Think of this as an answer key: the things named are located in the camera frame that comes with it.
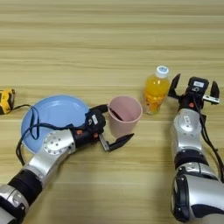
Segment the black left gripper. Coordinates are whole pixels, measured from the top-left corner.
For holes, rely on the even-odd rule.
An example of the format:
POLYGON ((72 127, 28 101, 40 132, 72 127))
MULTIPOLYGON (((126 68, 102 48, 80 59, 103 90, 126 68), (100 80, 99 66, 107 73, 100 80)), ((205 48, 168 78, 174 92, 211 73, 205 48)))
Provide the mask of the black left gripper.
MULTIPOLYGON (((90 111, 99 110, 102 114, 107 113, 109 108, 107 104, 101 104, 90 109, 90 111)), ((106 120, 104 118, 89 117, 86 121, 77 128, 71 130, 75 148, 79 149, 89 144, 94 144, 100 139, 103 149, 111 152, 123 147, 134 134, 128 134, 117 138, 113 143, 107 141, 103 136, 106 120)))

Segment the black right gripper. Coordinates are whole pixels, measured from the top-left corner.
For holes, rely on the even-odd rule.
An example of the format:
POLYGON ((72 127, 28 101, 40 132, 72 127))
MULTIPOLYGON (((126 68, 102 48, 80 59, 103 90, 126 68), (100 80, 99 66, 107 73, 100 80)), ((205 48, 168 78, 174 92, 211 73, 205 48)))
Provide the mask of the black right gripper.
POLYGON ((190 109, 200 112, 204 107, 204 101, 217 105, 220 103, 220 90, 218 84, 213 81, 210 95, 202 95, 194 92, 185 92, 182 95, 176 93, 176 87, 179 83, 180 74, 177 74, 171 81, 168 95, 171 98, 177 99, 179 106, 178 109, 190 109))

